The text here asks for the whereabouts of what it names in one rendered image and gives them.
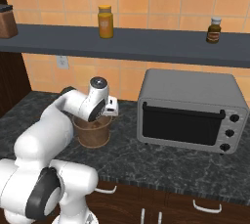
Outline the brown wooden basket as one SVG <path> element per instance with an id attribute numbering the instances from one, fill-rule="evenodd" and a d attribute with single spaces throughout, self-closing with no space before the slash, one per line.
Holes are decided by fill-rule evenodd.
<path id="1" fill-rule="evenodd" d="M 79 143 L 89 149 L 97 149 L 106 145 L 110 138 L 109 126 L 111 116 L 101 116 L 93 122 L 74 116 L 72 123 Z"/>

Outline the dark wooden cabinet door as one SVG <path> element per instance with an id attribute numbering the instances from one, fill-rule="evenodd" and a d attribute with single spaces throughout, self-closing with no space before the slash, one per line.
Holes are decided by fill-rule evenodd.
<path id="1" fill-rule="evenodd" d="M 141 224 L 142 208 L 146 210 L 145 224 L 151 224 L 151 211 L 140 203 L 125 202 L 88 202 L 90 210 L 96 215 L 99 224 Z"/>
<path id="2" fill-rule="evenodd" d="M 170 208 L 153 208 L 151 210 L 151 224 L 158 224 L 158 213 L 162 212 L 161 224 L 196 224 L 196 220 L 183 211 Z"/>

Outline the dark wooden tall cabinet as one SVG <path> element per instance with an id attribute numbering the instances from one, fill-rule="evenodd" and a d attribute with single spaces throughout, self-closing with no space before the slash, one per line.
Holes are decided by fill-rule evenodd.
<path id="1" fill-rule="evenodd" d="M 21 53 L 0 50 L 0 117 L 31 91 Z"/>

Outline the black glass toaster oven door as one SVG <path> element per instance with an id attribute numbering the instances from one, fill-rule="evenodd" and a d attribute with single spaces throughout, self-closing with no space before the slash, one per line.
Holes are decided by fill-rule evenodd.
<path id="1" fill-rule="evenodd" d="M 153 139 L 214 146 L 221 123 L 222 119 L 143 109 L 143 136 Z"/>

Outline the grey toaster oven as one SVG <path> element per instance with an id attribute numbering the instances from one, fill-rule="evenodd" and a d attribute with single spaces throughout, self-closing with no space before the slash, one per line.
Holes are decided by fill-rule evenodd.
<path id="1" fill-rule="evenodd" d="M 224 110 L 226 118 L 222 120 L 214 146 L 153 139 L 143 136 L 143 102 L 152 107 L 198 112 Z M 239 115 L 238 122 L 230 121 L 232 114 Z M 153 145 L 232 154 L 238 147 L 248 115 L 248 106 L 231 74 L 150 68 L 138 98 L 137 138 Z M 234 131 L 233 136 L 226 135 L 228 129 Z M 229 144 L 230 149 L 223 152 L 222 144 Z"/>

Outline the dark wooden drawer front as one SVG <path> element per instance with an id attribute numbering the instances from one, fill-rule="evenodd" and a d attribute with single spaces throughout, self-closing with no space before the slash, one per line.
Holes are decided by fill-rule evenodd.
<path id="1" fill-rule="evenodd" d="M 100 181 L 98 188 L 110 191 L 116 189 L 116 191 L 113 194 L 94 192 L 86 197 L 88 204 L 105 202 L 108 204 L 123 206 L 125 209 L 136 208 L 139 206 L 154 207 L 157 209 L 163 208 L 168 204 L 169 194 L 164 191 L 106 181 Z"/>
<path id="2" fill-rule="evenodd" d="M 219 214 L 198 211 L 193 207 L 192 200 L 202 207 L 223 210 Z M 196 224 L 250 224 L 250 206 L 207 200 L 193 196 L 171 193 L 168 198 L 168 208 L 183 211 L 196 220 Z"/>

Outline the orange jar with yellow lid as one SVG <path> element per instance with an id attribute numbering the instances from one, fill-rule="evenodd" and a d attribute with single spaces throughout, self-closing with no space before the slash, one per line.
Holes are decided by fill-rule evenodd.
<path id="1" fill-rule="evenodd" d="M 101 5 L 98 13 L 100 38 L 108 39 L 113 37 L 113 13 L 110 5 Z"/>

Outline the brown bottle with white cap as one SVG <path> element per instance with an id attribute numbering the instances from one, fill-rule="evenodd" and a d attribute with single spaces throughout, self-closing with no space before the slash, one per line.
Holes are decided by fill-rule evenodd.
<path id="1" fill-rule="evenodd" d="M 211 24 L 208 27 L 206 41 L 208 43 L 218 43 L 221 34 L 221 18 L 213 17 L 211 19 Z"/>

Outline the brown canister with dark lid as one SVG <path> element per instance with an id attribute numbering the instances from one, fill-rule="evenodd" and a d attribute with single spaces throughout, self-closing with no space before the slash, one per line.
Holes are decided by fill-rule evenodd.
<path id="1" fill-rule="evenodd" d="M 12 38 L 18 34 L 13 6 L 0 4 L 0 38 Z"/>

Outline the white wall outlet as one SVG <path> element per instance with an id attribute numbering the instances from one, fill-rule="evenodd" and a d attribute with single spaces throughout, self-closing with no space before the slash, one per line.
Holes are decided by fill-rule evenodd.
<path id="1" fill-rule="evenodd" d="M 57 67 L 60 69 L 69 69 L 67 56 L 56 56 Z"/>

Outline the dark grey wall shelf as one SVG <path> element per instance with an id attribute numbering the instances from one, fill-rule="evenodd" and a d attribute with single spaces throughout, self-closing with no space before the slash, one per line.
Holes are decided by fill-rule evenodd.
<path id="1" fill-rule="evenodd" d="M 117 28 L 101 39 L 96 27 L 19 24 L 19 34 L 0 39 L 0 52 L 76 56 L 216 67 L 250 67 L 250 34 L 220 35 L 217 44 L 203 31 Z"/>

